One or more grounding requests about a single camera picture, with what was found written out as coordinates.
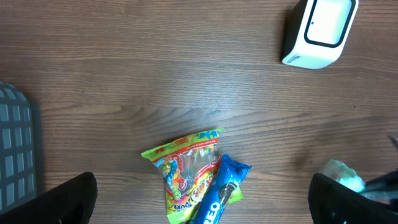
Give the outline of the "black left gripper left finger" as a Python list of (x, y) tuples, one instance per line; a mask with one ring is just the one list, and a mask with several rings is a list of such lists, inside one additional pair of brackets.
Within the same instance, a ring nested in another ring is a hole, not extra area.
[(88, 224), (98, 196), (92, 172), (84, 172), (1, 215), (1, 224)]

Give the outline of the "blue Oreo cookie packet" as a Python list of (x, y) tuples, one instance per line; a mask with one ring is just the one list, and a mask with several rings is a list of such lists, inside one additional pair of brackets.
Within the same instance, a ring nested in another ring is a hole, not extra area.
[(219, 224), (233, 191), (240, 186), (251, 166), (232, 160), (228, 154), (221, 158), (218, 173), (203, 197), (191, 224)]

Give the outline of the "light teal snack packet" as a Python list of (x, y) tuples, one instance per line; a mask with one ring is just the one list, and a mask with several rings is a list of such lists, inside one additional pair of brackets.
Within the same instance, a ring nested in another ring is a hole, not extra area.
[(362, 192), (366, 186), (354, 169), (339, 160), (329, 160), (321, 173), (357, 193)]

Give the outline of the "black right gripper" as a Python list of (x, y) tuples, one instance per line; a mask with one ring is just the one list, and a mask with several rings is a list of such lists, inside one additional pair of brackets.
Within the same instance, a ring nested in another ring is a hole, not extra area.
[(388, 200), (389, 208), (397, 211), (397, 170), (366, 183), (362, 196), (371, 200)]

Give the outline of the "green Haribo gummy bag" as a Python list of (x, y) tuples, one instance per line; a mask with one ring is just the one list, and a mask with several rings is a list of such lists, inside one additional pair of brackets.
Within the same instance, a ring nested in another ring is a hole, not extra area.
[[(213, 129), (190, 134), (142, 153), (164, 176), (166, 211), (171, 224), (190, 223), (214, 181), (222, 158), (217, 153), (220, 133), (220, 129)], [(243, 198), (240, 186), (233, 191), (228, 204)]]

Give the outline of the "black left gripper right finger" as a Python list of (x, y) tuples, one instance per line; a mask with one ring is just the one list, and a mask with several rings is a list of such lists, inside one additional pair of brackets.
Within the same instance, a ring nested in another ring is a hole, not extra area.
[(308, 191), (314, 223), (397, 224), (388, 200), (371, 200), (331, 178), (316, 173)]

